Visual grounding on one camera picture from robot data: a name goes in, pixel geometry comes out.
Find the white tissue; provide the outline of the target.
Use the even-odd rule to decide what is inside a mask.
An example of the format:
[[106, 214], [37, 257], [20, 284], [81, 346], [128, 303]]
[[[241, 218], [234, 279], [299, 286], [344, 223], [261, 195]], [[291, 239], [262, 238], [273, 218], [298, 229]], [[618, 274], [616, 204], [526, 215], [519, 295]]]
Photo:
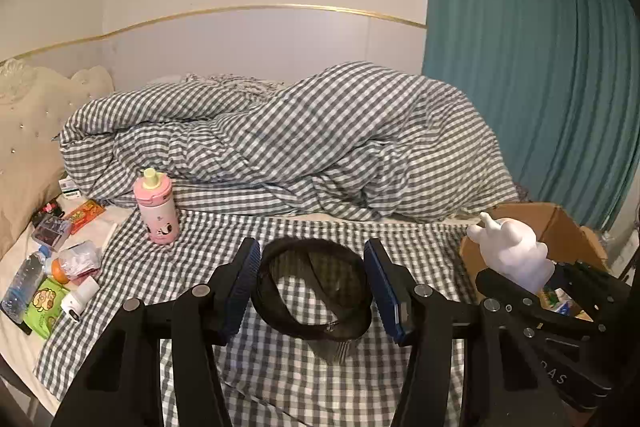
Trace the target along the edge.
[[489, 269], [532, 294], [551, 279], [555, 269], [548, 258], [548, 246], [537, 241], [534, 230], [512, 218], [491, 218], [480, 214], [481, 225], [469, 225], [466, 236], [480, 247]]

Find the black wristband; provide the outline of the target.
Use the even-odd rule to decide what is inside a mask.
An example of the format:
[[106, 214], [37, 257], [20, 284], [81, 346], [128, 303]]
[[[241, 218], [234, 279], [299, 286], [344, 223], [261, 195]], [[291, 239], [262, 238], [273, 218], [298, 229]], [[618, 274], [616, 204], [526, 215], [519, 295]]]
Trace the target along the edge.
[[372, 322], [362, 258], [327, 239], [273, 239], [262, 251], [253, 307], [280, 334], [305, 341], [328, 364], [344, 365]]

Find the brown cardboard box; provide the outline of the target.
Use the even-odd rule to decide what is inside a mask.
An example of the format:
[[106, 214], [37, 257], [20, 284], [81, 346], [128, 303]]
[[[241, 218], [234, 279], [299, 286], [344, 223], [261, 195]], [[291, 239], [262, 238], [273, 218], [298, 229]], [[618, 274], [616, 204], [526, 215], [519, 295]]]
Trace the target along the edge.
[[[606, 269], [606, 254], [597, 235], [586, 227], [576, 225], [565, 210], [551, 202], [509, 202], [486, 211], [491, 218], [512, 218], [529, 225], [537, 241], [548, 246], [548, 258], [555, 263], [583, 261], [599, 270]], [[480, 217], [473, 225], [481, 225]], [[480, 247], [469, 239], [462, 239], [460, 249], [469, 279], [475, 280], [480, 271], [488, 268], [480, 255]]]

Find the green monkey snack pack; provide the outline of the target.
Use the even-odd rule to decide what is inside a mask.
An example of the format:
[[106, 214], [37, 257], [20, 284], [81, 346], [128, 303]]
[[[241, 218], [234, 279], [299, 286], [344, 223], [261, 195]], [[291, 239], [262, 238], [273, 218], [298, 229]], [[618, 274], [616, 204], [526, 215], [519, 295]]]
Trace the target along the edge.
[[42, 281], [25, 311], [25, 324], [40, 338], [50, 338], [55, 323], [62, 313], [62, 301], [70, 291], [57, 281]]

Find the clear water bottle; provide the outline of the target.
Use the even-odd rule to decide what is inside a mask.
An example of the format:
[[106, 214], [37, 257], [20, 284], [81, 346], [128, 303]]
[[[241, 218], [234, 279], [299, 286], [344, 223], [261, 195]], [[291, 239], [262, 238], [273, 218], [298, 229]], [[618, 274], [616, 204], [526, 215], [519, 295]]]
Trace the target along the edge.
[[46, 247], [32, 253], [20, 266], [2, 300], [1, 309], [16, 325], [22, 325], [29, 303], [46, 277]]

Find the checkered bed sheet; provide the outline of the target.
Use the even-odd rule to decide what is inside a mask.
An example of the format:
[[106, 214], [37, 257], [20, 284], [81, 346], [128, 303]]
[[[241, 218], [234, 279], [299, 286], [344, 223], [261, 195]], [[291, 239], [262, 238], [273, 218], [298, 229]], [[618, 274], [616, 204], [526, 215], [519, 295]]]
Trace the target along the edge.
[[180, 297], [230, 262], [244, 239], [262, 251], [239, 330], [215, 359], [237, 426], [387, 426], [410, 351], [395, 336], [408, 310], [375, 308], [361, 260], [379, 241], [391, 262], [435, 294], [470, 303], [459, 247], [462, 223], [345, 222], [216, 215], [183, 210], [175, 243], [151, 242], [139, 213], [119, 225], [102, 261], [98, 293], [79, 319], [61, 317], [35, 367], [63, 398], [92, 347], [129, 298]]

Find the clear plastic case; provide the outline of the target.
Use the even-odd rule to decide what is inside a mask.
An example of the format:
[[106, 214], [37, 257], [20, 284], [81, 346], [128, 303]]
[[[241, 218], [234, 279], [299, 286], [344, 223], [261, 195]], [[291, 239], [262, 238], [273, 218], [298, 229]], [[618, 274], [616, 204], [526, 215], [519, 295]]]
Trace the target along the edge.
[[51, 251], [58, 251], [65, 243], [72, 222], [53, 215], [43, 217], [37, 228], [32, 231], [32, 239], [41, 246], [46, 246]]

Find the red yellow candy pack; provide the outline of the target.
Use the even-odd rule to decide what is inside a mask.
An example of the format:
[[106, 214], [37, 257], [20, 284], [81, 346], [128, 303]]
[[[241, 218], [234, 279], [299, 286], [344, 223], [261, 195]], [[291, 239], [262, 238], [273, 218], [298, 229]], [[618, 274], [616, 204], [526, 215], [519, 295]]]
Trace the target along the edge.
[[70, 235], [76, 234], [85, 225], [100, 217], [105, 208], [93, 199], [88, 199], [65, 216], [70, 222]]

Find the pink drink bottle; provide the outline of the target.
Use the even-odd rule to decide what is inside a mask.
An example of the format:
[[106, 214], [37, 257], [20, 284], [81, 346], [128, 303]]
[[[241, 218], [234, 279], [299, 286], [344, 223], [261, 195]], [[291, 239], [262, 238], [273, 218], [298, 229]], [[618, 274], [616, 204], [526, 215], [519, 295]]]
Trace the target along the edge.
[[175, 242], [180, 228], [169, 176], [154, 168], [144, 169], [134, 182], [134, 199], [149, 239], [158, 245]]

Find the grey checkered duvet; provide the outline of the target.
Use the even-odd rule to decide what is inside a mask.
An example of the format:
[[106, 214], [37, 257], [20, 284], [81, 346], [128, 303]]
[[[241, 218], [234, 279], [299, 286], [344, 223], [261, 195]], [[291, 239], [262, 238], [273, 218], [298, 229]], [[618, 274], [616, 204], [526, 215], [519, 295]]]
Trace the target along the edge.
[[67, 119], [60, 151], [82, 193], [119, 206], [150, 167], [180, 210], [229, 215], [435, 222], [518, 197], [460, 90], [369, 62], [283, 89], [190, 75], [117, 92]]

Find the teal curtain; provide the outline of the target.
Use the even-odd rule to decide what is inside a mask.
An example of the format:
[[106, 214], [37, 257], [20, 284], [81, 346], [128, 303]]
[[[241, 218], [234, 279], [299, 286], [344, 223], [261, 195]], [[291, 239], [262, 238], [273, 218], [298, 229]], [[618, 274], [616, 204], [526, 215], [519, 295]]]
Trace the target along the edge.
[[605, 229], [639, 164], [628, 0], [428, 0], [423, 70], [472, 101], [513, 180]]

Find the cream tufted headboard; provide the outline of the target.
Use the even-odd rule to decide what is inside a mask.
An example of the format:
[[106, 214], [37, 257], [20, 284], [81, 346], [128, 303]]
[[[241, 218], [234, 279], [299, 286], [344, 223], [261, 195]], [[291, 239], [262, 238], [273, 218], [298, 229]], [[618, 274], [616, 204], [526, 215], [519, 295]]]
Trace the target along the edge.
[[1, 66], [1, 186], [35, 187], [62, 169], [58, 134], [75, 110], [114, 91], [102, 66], [67, 78], [55, 70], [9, 60]]

